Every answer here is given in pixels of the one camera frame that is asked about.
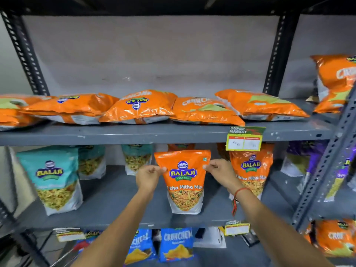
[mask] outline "red thread bracelet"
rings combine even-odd
[[[237,195],[238,192],[240,192],[241,190],[244,190],[244,189],[250,190],[250,189],[247,188],[247,187],[243,187],[243,188],[239,188],[239,189],[235,192],[235,194],[234,194],[234,199],[233,199],[233,216],[235,216],[236,210],[238,209],[238,207],[237,207],[237,205],[236,205],[236,202],[237,202],[236,195]]]

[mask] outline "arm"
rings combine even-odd
[[[231,194],[243,187],[230,162],[211,160],[205,169]],[[251,191],[241,190],[236,199],[247,221],[276,266],[332,267],[333,265],[290,225],[270,211]]]
[[[78,257],[73,267],[123,266],[147,204],[153,198],[159,176],[166,171],[158,166],[143,166],[136,174],[138,191],[122,213]]]

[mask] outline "price tag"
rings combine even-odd
[[[250,224],[248,223],[241,223],[239,221],[233,220],[229,221],[225,225],[225,236],[229,235],[239,235],[245,234],[250,231]]]
[[[86,239],[84,232],[80,228],[56,228],[53,230],[56,233],[58,242]]]
[[[226,140],[227,151],[259,151],[265,127],[231,126]]]

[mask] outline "metal shelving rack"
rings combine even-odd
[[[353,0],[0,0],[0,13],[13,42],[34,94],[49,95],[38,65],[31,39],[22,21],[23,15],[38,16],[155,16],[155,15],[278,15],[271,58],[263,92],[278,96],[293,35],[301,13],[354,14]],[[293,101],[311,113],[311,104]],[[329,139],[330,143],[310,178],[303,194],[296,189],[295,179],[280,172],[274,162],[266,183],[262,201],[297,231],[303,231],[310,219],[353,217],[350,199],[356,197],[341,188],[335,202],[323,202],[335,179],[335,171],[344,163],[356,137],[356,92],[341,115],[312,115],[306,120],[288,122],[247,122],[250,126],[266,126],[265,141]],[[210,143],[224,142],[226,126],[176,124],[170,121],[144,126],[101,125],[66,126],[46,123],[15,132],[3,132],[0,146],[33,146],[70,144],[134,144],[134,143]],[[0,200],[0,237],[12,234],[40,267],[50,264],[30,238],[31,231],[56,227],[105,229],[123,210],[136,190],[132,177],[122,167],[109,166],[102,180],[83,181],[84,203],[77,210],[47,217],[39,199],[17,219]],[[232,220],[231,202],[225,189],[209,175],[206,178],[203,210],[199,215],[182,216],[171,213],[166,188],[160,180],[153,201],[141,221],[143,228],[215,226]],[[243,220],[239,209],[235,219]],[[190,261],[192,266],[219,266],[220,263],[243,266],[272,265],[261,245],[248,248],[240,238],[226,240],[226,250],[198,249],[202,261]],[[338,264],[354,264],[355,259],[336,259]],[[151,263],[163,266],[162,263]]]

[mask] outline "person's right hand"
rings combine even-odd
[[[243,183],[236,178],[231,162],[225,159],[210,160],[208,165],[203,165],[203,169],[210,172],[231,194],[234,194],[238,189],[244,187]]]

